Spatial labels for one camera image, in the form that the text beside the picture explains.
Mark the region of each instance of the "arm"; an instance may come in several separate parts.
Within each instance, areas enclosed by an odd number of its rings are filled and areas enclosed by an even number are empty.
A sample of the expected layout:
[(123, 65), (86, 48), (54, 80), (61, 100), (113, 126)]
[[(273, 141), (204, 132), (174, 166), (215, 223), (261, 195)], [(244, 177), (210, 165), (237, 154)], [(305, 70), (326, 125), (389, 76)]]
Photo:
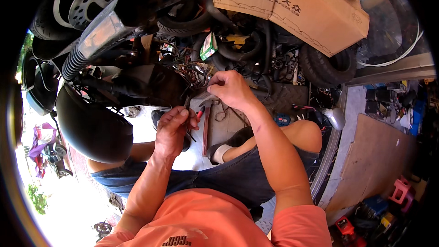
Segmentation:
[(288, 207), (313, 204), (308, 177), (297, 151), (244, 78), (235, 71), (217, 72), (208, 91), (249, 118), (262, 166), (276, 193), (275, 214)]
[(172, 164), (183, 149), (183, 138), (186, 133), (184, 124), (189, 115), (188, 128), (198, 130), (199, 119), (195, 112), (190, 110), (189, 113), (183, 106), (174, 107), (160, 119), (154, 152), (128, 196), (125, 212), (117, 227), (135, 235), (143, 226), (151, 222), (162, 205)]

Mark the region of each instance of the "person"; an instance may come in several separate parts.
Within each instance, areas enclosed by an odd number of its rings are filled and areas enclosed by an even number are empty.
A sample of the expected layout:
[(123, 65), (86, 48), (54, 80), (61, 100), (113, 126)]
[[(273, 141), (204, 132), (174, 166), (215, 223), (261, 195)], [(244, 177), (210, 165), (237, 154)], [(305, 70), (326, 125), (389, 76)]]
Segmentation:
[[(244, 112), (251, 129), (209, 149), (216, 167), (174, 171), (186, 124), (197, 130), (199, 122), (192, 110), (177, 106), (160, 118), (155, 143), (141, 144), (151, 152), (147, 164), (134, 160), (142, 157), (140, 146), (134, 159), (112, 168), (90, 162), (98, 182), (129, 193), (117, 226), (96, 246), (331, 246), (325, 212), (313, 205), (304, 167), (321, 149), (318, 126), (296, 121), (279, 128), (235, 71), (217, 72), (208, 92)], [(128, 174), (142, 167), (139, 177)], [(274, 195), (270, 242), (251, 211)]]

